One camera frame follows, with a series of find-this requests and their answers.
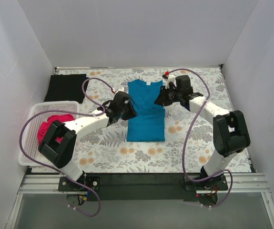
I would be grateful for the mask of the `blue t shirt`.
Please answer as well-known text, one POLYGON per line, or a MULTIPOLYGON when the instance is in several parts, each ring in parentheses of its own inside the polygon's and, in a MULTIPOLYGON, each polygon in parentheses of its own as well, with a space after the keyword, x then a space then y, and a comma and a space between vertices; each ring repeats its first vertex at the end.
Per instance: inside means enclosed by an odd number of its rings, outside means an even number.
POLYGON ((140 79, 128 83, 129 95, 137 113, 128 120, 128 142, 165 141, 165 109, 156 105, 162 81, 145 82, 140 79))

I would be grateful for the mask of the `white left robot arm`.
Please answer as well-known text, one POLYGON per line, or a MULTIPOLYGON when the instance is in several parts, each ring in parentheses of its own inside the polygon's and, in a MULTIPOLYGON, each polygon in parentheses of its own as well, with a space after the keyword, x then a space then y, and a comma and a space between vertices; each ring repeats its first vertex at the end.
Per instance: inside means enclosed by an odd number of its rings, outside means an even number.
POLYGON ((39 144, 39 152, 70 179, 69 185, 76 191, 82 190, 86 184, 82 176, 84 172, 72 159, 76 141, 118 122, 119 119, 129 120, 137 116, 131 97, 123 91, 116 92, 114 98, 103 108, 105 111, 98 108, 90 116, 73 121, 52 122, 39 144))

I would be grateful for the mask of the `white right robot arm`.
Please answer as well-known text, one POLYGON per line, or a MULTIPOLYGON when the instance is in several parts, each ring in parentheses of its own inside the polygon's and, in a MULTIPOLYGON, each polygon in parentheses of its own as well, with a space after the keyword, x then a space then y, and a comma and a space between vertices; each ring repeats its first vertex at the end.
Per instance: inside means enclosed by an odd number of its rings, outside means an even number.
POLYGON ((214 152, 211 158, 202 166, 197 178, 187 177, 188 181, 199 183, 204 189, 212 189, 231 160, 251 143, 244 115, 239 110, 223 109, 209 102, 203 94, 194 92, 188 75, 175 77, 165 73, 162 77, 166 84, 160 88, 154 102, 156 105, 179 103, 213 126, 214 152))

